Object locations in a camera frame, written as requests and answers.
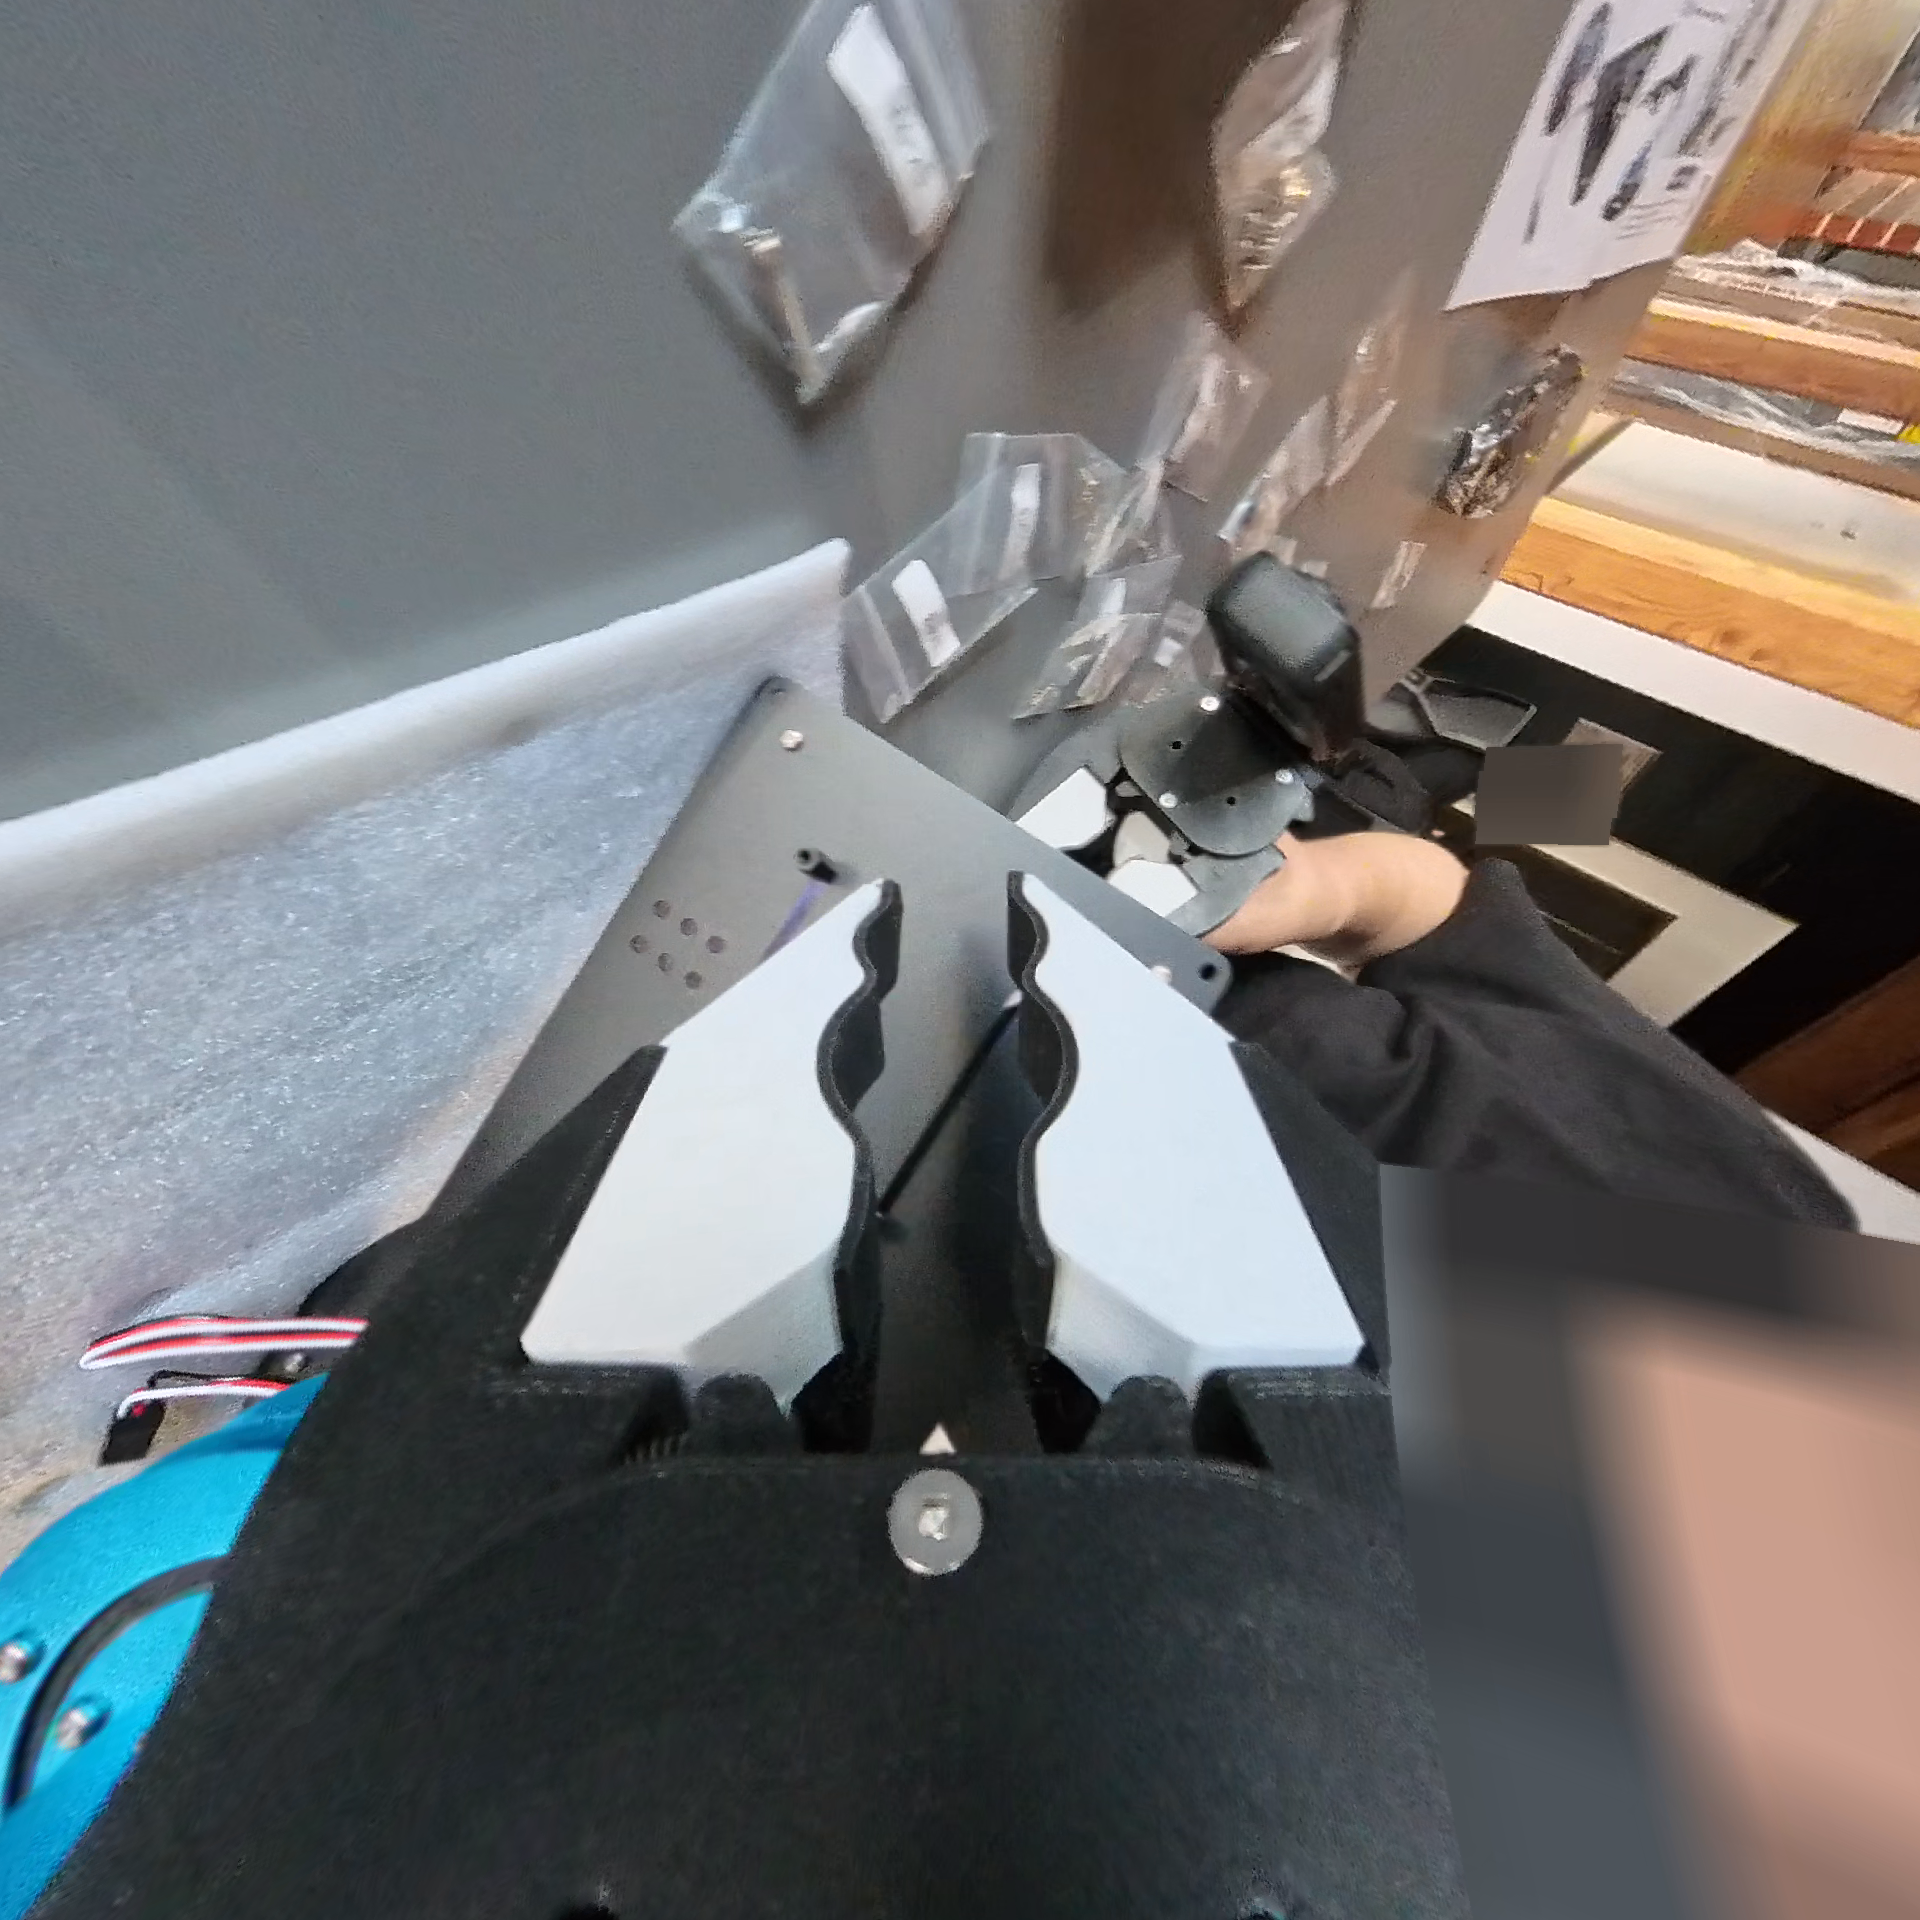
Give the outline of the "group of small screw bags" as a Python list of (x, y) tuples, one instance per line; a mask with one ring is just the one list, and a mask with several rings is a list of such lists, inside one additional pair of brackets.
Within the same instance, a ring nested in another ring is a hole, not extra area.
[(1346, 580), (1405, 524), (1434, 324), (1451, 5), (961, 5), (990, 119), (861, 402), (870, 579), (847, 665), (878, 720), (1018, 714), (1054, 641), (1146, 580), (1194, 603), (1249, 551)]

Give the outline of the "printed instruction sheet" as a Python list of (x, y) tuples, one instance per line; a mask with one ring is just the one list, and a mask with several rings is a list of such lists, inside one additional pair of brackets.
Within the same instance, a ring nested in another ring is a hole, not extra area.
[(1813, 3), (1572, 5), (1446, 312), (1678, 256)]

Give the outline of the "blue metal robot base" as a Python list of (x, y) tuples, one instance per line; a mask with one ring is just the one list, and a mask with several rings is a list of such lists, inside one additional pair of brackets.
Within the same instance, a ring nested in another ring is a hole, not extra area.
[(5, 1571), (5, 1917), (34, 1907), (138, 1757), (321, 1386), (292, 1386), (158, 1458)]

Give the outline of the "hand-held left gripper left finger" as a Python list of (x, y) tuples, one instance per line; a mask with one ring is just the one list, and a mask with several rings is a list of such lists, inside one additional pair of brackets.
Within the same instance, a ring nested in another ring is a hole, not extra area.
[(762, 1383), (782, 1412), (869, 1357), (879, 1009), (902, 897), (869, 881), (677, 1026), (524, 1324), (524, 1357)]

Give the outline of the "black metal panel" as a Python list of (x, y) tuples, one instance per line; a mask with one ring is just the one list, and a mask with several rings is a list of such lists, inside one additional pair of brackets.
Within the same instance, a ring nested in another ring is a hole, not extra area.
[(1202, 1013), (1222, 956), (1047, 849), (795, 684), (743, 707), (658, 850), (443, 1183), (466, 1207), (614, 1068), (729, 992), (777, 944), (870, 881), (902, 895), (885, 1068), (857, 1109), (878, 1196), (898, 1201), (993, 1045), (1012, 995), (1006, 877), (1036, 874)]

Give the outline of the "dark foil bag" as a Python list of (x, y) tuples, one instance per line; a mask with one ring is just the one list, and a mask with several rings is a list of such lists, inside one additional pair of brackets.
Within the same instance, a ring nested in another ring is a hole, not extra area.
[(1534, 355), (1474, 420), (1457, 432), (1434, 505), (1462, 522), (1491, 519), (1523, 490), (1586, 385), (1569, 346)]

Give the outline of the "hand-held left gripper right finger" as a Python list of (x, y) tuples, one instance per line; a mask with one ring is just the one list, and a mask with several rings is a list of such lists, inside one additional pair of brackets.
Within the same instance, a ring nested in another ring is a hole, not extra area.
[(1018, 1320), (1094, 1404), (1332, 1372), (1359, 1320), (1228, 1034), (1041, 875), (1006, 882), (1019, 1063)]

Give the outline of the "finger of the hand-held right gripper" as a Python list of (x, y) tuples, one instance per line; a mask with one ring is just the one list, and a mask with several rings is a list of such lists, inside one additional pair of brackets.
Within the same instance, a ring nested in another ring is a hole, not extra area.
[(1081, 767), (1025, 808), (1018, 828), (1063, 858), (1114, 858), (1119, 809), (1110, 788)]
[(1206, 938), (1231, 922), (1252, 895), (1287, 864), (1279, 849), (1250, 856), (1187, 850), (1179, 858), (1119, 860), (1110, 887), (1190, 938)]

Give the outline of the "dark grey desk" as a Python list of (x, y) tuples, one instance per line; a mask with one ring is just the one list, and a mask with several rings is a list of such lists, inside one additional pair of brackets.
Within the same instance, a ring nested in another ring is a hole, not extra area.
[(815, 411), (673, 234), (803, 5), (5, 5), (5, 816), (1130, 464), (1287, 5), (963, 5), (993, 121)]

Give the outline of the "person's right forearm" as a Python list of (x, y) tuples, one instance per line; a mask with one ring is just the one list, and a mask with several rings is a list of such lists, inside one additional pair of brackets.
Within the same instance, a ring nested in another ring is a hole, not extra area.
[(1557, 938), (1511, 863), (1462, 864), (1446, 923), (1357, 972), (1229, 957), (1219, 1019), (1386, 1163), (1859, 1228), (1754, 1095)]

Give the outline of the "person's right hand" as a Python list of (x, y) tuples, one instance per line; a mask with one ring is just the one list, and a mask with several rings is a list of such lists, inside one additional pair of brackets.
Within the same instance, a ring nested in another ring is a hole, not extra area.
[(1357, 972), (1435, 933), (1460, 907), (1470, 869), (1404, 832), (1277, 840), (1279, 867), (1205, 944), (1229, 957), (1308, 956)]

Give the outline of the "white foam sheet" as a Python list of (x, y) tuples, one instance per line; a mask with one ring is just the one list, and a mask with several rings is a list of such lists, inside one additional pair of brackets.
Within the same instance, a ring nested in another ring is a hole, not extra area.
[(421, 1217), (847, 545), (5, 825), (5, 1561), (125, 1471), (85, 1347)]

